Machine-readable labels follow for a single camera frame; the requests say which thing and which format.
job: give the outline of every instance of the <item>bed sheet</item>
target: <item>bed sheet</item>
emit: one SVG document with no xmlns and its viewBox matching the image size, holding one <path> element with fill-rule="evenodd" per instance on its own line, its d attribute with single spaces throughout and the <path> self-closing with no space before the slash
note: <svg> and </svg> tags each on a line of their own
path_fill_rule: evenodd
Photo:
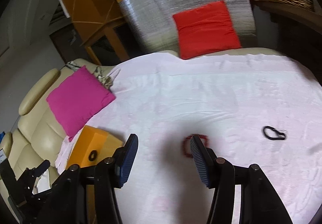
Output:
<svg viewBox="0 0 322 224">
<path fill-rule="evenodd" d="M 182 154 L 183 139 L 194 133 L 207 135 L 216 155 L 234 165 L 259 164 L 294 224 L 314 216 L 322 203 L 322 88 L 308 69 L 285 56 L 154 53 L 116 73 L 116 100 L 87 124 L 124 141 L 139 138 L 129 180 L 116 190 L 124 224 L 206 223 L 213 190 Z M 266 139 L 266 125 L 287 139 Z M 239 208 L 237 186 L 236 224 Z"/>
</svg>

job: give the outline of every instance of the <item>red cloth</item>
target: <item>red cloth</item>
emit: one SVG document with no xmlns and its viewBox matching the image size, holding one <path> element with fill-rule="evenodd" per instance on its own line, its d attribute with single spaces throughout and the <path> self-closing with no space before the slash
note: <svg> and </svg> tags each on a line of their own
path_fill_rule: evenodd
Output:
<svg viewBox="0 0 322 224">
<path fill-rule="evenodd" d="M 179 33 L 180 58 L 241 48 L 224 1 L 173 15 Z"/>
</svg>

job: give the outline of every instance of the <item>pillow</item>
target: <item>pillow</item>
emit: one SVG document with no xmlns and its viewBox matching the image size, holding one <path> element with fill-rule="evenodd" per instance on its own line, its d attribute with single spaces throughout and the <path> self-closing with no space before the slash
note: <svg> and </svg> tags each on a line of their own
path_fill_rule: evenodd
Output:
<svg viewBox="0 0 322 224">
<path fill-rule="evenodd" d="M 105 89 L 85 66 L 66 78 L 46 98 L 69 141 L 91 117 L 113 100 L 113 93 Z"/>
<path fill-rule="evenodd" d="M 173 15 L 179 34 L 180 58 L 241 48 L 224 1 Z"/>
</svg>

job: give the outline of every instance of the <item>ribbed blue pad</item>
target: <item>ribbed blue pad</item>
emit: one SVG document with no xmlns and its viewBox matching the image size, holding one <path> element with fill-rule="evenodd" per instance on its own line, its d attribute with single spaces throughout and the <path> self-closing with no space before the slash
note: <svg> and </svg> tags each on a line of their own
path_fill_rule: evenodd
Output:
<svg viewBox="0 0 322 224">
<path fill-rule="evenodd" d="M 120 185 L 123 186 L 124 183 L 128 181 L 133 162 L 136 156 L 137 148 L 139 145 L 138 138 L 135 137 L 125 155 L 123 165 L 120 167 Z"/>
<path fill-rule="evenodd" d="M 190 149 L 192 156 L 194 158 L 194 163 L 196 164 L 199 177 L 207 187 L 209 187 L 209 176 L 208 176 L 208 169 L 205 163 L 205 160 L 203 159 L 201 153 L 199 152 L 196 143 L 194 142 L 194 139 L 190 140 Z"/>
</svg>

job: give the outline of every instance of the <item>magenta cushion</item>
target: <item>magenta cushion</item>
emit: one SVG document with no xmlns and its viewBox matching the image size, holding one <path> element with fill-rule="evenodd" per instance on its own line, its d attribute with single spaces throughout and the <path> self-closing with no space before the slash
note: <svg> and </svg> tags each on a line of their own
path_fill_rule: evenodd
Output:
<svg viewBox="0 0 322 224">
<path fill-rule="evenodd" d="M 46 100 L 72 141 L 86 122 L 115 100 L 115 96 L 83 66 L 54 89 Z"/>
</svg>

